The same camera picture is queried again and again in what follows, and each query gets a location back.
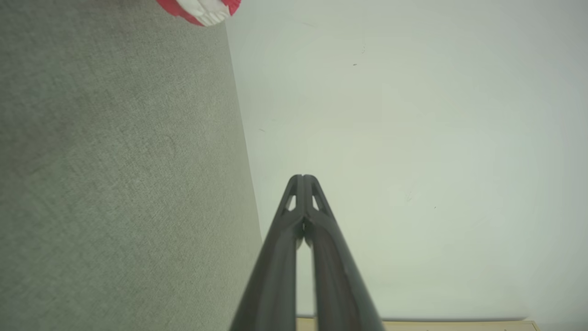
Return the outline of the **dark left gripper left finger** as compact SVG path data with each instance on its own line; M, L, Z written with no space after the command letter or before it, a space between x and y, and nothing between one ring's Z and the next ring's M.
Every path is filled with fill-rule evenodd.
M231 331L296 330L296 252L303 237L303 176L286 185Z

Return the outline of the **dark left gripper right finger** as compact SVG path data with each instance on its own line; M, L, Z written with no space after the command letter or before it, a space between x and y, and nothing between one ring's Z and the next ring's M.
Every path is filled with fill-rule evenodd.
M383 331L384 325L317 178L303 176L305 240L313 255L319 331Z

